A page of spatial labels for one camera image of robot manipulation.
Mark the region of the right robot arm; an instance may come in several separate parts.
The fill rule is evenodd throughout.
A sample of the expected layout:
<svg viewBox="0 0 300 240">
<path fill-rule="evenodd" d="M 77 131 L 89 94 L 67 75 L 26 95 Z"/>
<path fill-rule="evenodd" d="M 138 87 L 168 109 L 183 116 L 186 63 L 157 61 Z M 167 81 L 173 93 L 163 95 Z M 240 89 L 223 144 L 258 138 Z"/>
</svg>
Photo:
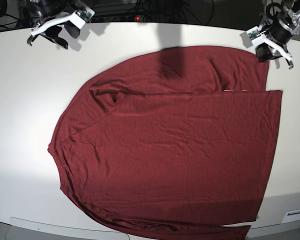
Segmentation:
<svg viewBox="0 0 300 240">
<path fill-rule="evenodd" d="M 67 50 L 68 42 L 59 37 L 62 26 L 72 38 L 76 39 L 81 29 L 95 15 L 95 11 L 81 0 L 32 0 L 31 2 L 35 6 L 38 20 L 26 41 L 29 46 L 37 37 L 42 36 Z"/>
</svg>

